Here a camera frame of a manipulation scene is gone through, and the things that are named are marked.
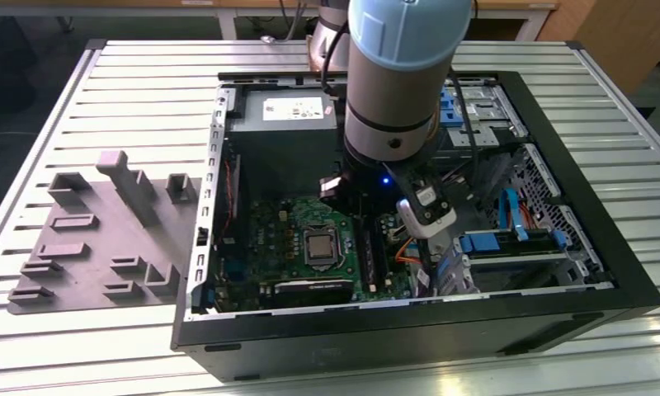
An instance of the screw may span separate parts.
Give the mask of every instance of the screw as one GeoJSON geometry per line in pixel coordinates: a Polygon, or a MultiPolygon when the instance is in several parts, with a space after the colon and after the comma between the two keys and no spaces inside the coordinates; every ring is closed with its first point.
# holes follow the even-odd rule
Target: screw
{"type": "Polygon", "coordinates": [[[400,147],[400,139],[391,139],[388,141],[388,147],[398,149],[400,147]]]}

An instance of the wooden table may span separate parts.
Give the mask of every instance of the wooden table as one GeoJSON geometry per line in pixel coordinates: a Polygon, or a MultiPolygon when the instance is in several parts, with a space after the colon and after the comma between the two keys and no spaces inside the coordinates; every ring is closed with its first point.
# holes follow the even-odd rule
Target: wooden table
{"type": "MultiPolygon", "coordinates": [[[[480,19],[523,20],[518,41],[534,41],[560,0],[479,0],[480,19]]],[[[297,2],[284,1],[287,14],[297,2]]],[[[305,16],[317,15],[309,7],[305,16]]],[[[217,17],[224,40],[236,40],[235,18],[281,17],[279,0],[0,0],[12,17],[217,17]]]]}

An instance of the green circuit board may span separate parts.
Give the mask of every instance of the green circuit board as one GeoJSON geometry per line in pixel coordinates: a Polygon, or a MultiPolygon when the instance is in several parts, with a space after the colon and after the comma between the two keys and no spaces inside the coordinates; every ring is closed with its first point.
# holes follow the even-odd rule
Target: green circuit board
{"type": "MultiPolygon", "coordinates": [[[[248,283],[343,278],[354,281],[354,301],[367,302],[406,298],[410,295],[408,275],[398,271],[388,287],[366,290],[362,283],[360,258],[349,218],[337,213],[316,197],[280,201],[255,201],[249,213],[248,283]],[[319,271],[305,262],[307,230],[332,230],[336,235],[337,264],[319,271]]],[[[240,309],[253,309],[248,301],[240,309]]]]}

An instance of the wooden cabinet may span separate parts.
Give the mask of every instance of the wooden cabinet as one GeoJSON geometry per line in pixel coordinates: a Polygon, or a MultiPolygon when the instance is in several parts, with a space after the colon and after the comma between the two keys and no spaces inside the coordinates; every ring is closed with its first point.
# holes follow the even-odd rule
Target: wooden cabinet
{"type": "Polygon", "coordinates": [[[562,0],[538,37],[578,40],[626,93],[660,60],[660,0],[562,0]]]}

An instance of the motherboard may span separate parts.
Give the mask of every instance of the motherboard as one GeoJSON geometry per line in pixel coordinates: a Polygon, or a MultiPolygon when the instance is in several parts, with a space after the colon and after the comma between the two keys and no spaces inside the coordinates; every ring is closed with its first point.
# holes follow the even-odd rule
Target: motherboard
{"type": "MultiPolygon", "coordinates": [[[[398,220],[388,214],[378,221],[387,238],[398,220]]],[[[403,299],[411,295],[406,266],[394,260],[387,267],[398,270],[387,273],[380,287],[368,285],[352,219],[316,197],[253,201],[248,222],[247,260],[224,264],[229,310],[403,299]]],[[[395,249],[387,245],[387,253],[395,249]]]]}

